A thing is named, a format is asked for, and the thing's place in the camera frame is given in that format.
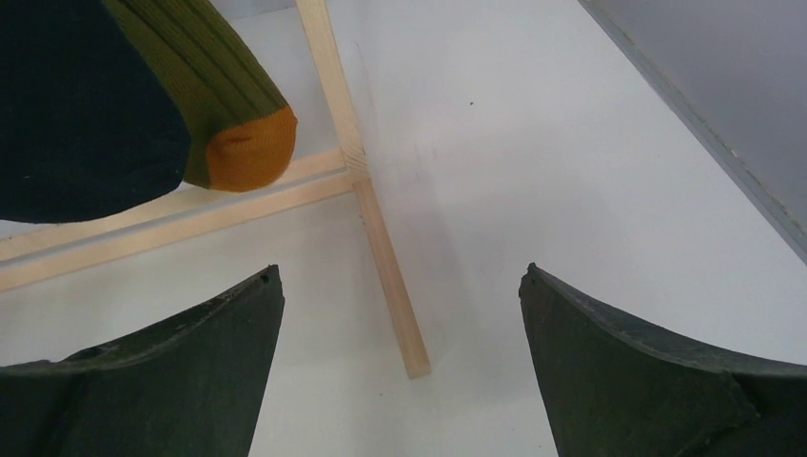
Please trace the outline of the wooden clothes rack frame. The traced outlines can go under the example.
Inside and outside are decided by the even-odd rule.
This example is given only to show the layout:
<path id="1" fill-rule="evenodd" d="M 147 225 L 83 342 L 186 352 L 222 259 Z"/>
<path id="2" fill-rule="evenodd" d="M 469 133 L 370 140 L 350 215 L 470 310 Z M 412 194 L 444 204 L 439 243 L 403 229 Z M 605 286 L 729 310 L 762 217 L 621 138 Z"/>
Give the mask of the wooden clothes rack frame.
<path id="1" fill-rule="evenodd" d="M 227 229 L 352 192 L 356 195 L 406 373 L 432 367 L 367 164 L 359 122 L 324 1 L 296 9 L 338 146 L 296 159 L 274 186 L 243 194 L 183 189 L 134 209 L 1 241 L 1 289 L 21 288 L 85 268 Z"/>

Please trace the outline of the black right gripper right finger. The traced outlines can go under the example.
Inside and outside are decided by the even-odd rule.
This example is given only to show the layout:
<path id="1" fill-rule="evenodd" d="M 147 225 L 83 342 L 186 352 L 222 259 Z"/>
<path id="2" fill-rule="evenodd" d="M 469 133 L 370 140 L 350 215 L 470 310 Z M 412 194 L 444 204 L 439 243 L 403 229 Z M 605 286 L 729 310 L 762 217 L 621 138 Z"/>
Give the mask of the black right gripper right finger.
<path id="1" fill-rule="evenodd" d="M 535 265 L 519 297 L 559 455 L 805 454 L 805 366 L 683 336 Z"/>

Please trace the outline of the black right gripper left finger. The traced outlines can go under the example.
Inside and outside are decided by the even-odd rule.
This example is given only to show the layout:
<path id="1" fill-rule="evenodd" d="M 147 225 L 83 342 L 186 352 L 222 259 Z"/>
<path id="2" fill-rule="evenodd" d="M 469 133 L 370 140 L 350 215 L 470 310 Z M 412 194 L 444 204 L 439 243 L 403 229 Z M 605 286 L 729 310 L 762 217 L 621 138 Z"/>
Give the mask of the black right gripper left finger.
<path id="1" fill-rule="evenodd" d="M 62 361 L 2 368 L 2 454 L 248 455 L 284 307 L 272 265 Z"/>

